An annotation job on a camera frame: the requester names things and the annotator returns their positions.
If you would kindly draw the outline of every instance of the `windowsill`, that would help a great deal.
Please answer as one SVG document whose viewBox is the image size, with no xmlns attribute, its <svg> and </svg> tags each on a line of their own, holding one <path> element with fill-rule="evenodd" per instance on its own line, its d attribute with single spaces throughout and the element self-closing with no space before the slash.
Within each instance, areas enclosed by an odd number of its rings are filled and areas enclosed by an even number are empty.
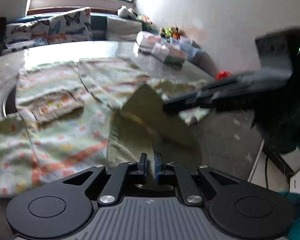
<svg viewBox="0 0 300 240">
<path fill-rule="evenodd" d="M 81 7 L 90 7 L 94 12 L 114 14 L 122 5 L 134 8 L 133 3 L 121 0 L 31 0 L 27 15 L 69 11 Z"/>
</svg>

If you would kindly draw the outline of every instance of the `power cord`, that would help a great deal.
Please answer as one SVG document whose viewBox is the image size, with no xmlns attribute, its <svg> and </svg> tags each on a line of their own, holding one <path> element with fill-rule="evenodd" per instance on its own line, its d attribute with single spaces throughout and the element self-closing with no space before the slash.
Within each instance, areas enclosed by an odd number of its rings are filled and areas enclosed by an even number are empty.
<svg viewBox="0 0 300 240">
<path fill-rule="evenodd" d="M 267 174 L 267 168 L 268 168 L 268 159 L 269 157 L 266 157 L 266 163 L 265 163 L 265 179 L 266 179 L 266 188 L 269 189 L 268 185 L 268 174 Z"/>
</svg>

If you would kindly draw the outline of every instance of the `red object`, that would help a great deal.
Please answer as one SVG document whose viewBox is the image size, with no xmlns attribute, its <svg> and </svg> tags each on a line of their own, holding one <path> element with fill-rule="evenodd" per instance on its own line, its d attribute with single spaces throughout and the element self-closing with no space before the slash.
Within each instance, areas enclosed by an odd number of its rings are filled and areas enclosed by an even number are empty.
<svg viewBox="0 0 300 240">
<path fill-rule="evenodd" d="M 232 74 L 228 71 L 220 71 L 219 74 L 216 76 L 216 80 L 226 78 L 228 76 L 231 76 Z"/>
</svg>

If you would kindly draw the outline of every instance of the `pillow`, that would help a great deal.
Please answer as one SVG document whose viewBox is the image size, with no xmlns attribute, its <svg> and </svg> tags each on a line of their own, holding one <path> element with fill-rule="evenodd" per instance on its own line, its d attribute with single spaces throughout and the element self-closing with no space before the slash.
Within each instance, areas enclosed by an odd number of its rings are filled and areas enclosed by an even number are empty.
<svg viewBox="0 0 300 240">
<path fill-rule="evenodd" d="M 2 50 L 1 55 L 44 45 L 49 45 L 47 40 L 44 38 L 32 39 L 31 41 L 22 41 L 15 44 L 7 45 L 7 48 Z"/>
<path fill-rule="evenodd" d="M 89 7 L 58 14 L 49 18 L 49 44 L 91 41 L 91 19 Z"/>
<path fill-rule="evenodd" d="M 136 41 L 141 31 L 141 22 L 107 17 L 107 41 Z"/>
<path fill-rule="evenodd" d="M 6 28 L 6 44 L 29 41 L 34 38 L 47 38 L 50 28 L 48 19 L 40 19 L 28 23 L 12 23 Z"/>
</svg>

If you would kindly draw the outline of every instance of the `cushion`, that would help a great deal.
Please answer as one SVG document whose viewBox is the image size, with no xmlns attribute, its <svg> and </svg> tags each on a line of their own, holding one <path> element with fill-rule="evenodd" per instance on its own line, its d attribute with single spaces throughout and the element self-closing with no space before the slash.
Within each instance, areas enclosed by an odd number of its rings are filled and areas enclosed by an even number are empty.
<svg viewBox="0 0 300 240">
<path fill-rule="evenodd" d="M 141 31 L 141 22 L 121 18 L 107 18 L 107 41 L 135 41 Z"/>
<path fill-rule="evenodd" d="M 58 16 L 60 13 L 42 13 L 42 14 L 35 14 L 35 15 L 28 15 L 19 19 L 8 21 L 8 24 L 11 23 L 27 23 L 39 19 L 47 19 L 53 16 Z M 103 30 L 107 29 L 107 17 L 117 17 L 113 14 L 106 14 L 106 13 L 91 13 L 91 29 L 92 30 Z"/>
<path fill-rule="evenodd" d="M 49 18 L 49 44 L 91 41 L 91 19 L 89 7 L 58 14 Z"/>
<path fill-rule="evenodd" d="M 91 41 L 90 8 L 79 8 L 57 14 L 48 19 L 7 25 L 7 45 L 29 41 L 34 38 L 45 38 L 49 44 Z"/>
<path fill-rule="evenodd" d="M 48 19 L 36 20 L 29 23 L 8 24 L 6 28 L 6 44 L 29 41 L 34 38 L 47 38 L 50 22 Z"/>
<path fill-rule="evenodd" d="M 39 47 L 44 45 L 49 45 L 49 43 L 45 38 L 36 38 L 30 41 L 17 42 L 11 45 L 7 45 L 7 49 L 3 49 L 1 55 L 5 55 L 18 50 L 29 49 L 29 48 Z"/>
</svg>

